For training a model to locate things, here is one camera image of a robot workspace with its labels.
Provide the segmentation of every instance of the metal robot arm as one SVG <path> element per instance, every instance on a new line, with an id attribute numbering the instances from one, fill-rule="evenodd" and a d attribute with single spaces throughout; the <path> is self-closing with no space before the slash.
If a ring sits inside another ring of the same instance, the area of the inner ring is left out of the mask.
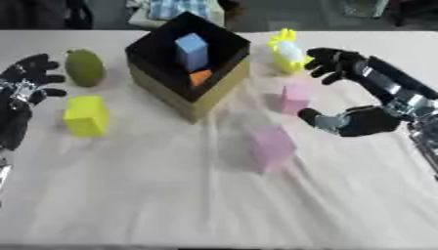
<path id="1" fill-rule="evenodd" d="M 380 105 L 352 107 L 335 116 L 304 108 L 298 115 L 309 125 L 341 137 L 360 137 L 396 130 L 408 123 L 416 148 L 438 173 L 438 93 L 376 57 L 329 48 L 308 51 L 306 65 L 325 85 L 348 79 L 364 87 Z"/>
<path id="2" fill-rule="evenodd" d="M 46 54 L 14 63 L 0 74 L 0 192 L 12 170 L 8 155 L 22 143 L 33 108 L 48 97 L 64 97 L 60 89 L 43 88 L 63 83 L 65 77 L 47 74 L 59 67 Z"/>

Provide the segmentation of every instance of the cube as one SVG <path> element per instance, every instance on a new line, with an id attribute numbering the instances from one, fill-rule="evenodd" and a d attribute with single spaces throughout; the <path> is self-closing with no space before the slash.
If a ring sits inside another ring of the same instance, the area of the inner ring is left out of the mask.
<path id="1" fill-rule="evenodd" d="M 208 41 L 211 76 L 197 87 L 175 60 L 175 41 L 190 33 Z M 223 27 L 183 13 L 128 46 L 126 55 L 136 84 L 196 123 L 249 75 L 249 45 Z"/>
<path id="2" fill-rule="evenodd" d="M 284 86 L 281 99 L 281 112 L 296 115 L 310 102 L 309 88 L 303 84 L 288 84 Z"/>
<path id="3" fill-rule="evenodd" d="M 192 79 L 192 86 L 197 87 L 200 86 L 208 77 L 211 76 L 211 70 L 202 70 L 195 73 L 190 74 L 190 78 Z"/>
<path id="4" fill-rule="evenodd" d="M 252 134 L 251 151 L 261 172 L 273 172 L 284 167 L 296 146 L 285 129 L 275 125 Z"/>
<path id="5" fill-rule="evenodd" d="M 64 122 L 76 137 L 99 137 L 106 133 L 109 114 L 99 96 L 68 99 Z"/>
<path id="6" fill-rule="evenodd" d="M 195 33 L 183 36 L 175 41 L 177 60 L 188 72 L 208 65 L 207 44 Z"/>

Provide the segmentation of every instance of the blue cube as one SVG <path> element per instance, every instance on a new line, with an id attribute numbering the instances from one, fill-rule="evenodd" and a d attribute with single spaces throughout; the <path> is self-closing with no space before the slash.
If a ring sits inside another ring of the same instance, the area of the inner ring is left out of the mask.
<path id="1" fill-rule="evenodd" d="M 177 60 L 188 72 L 193 72 L 208 65 L 207 44 L 195 33 L 183 36 L 175 41 Z"/>

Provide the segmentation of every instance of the green fruit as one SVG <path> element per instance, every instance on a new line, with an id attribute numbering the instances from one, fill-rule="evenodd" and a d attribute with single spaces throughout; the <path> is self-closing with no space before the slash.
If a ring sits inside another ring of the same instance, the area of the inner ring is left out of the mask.
<path id="1" fill-rule="evenodd" d="M 81 87 L 94 87 L 105 76 L 102 61 L 96 54 L 87 50 L 68 51 L 66 72 Z"/>

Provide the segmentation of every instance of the cloth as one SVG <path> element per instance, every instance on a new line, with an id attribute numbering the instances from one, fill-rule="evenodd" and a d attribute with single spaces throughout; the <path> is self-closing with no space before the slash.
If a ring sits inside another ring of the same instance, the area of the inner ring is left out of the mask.
<path id="1" fill-rule="evenodd" d="M 66 100 L 34 110 L 1 194 L 0 242 L 29 249 L 438 248 L 438 185 L 403 126 L 345 139 L 278 113 L 291 82 L 308 84 L 310 106 L 327 114 L 375 100 L 352 82 L 328 87 L 307 72 L 281 74 L 266 47 L 276 33 L 242 34 L 251 41 L 250 77 L 193 125 L 133 83 L 124 49 L 144 31 L 0 31 L 0 68 L 36 52 L 61 62 L 71 48 L 97 53 L 108 69 L 100 86 L 62 87 L 72 97 L 100 95 L 109 108 L 109 133 L 97 139 L 68 133 Z M 303 51 L 379 56 L 434 89 L 437 43 L 436 32 L 297 32 L 296 40 Z M 246 135 L 272 123 L 284 126 L 296 157 L 285 171 L 260 175 Z"/>
<path id="2" fill-rule="evenodd" d="M 184 12 L 190 12 L 208 20 L 205 0 L 151 0 L 149 19 L 171 20 Z"/>

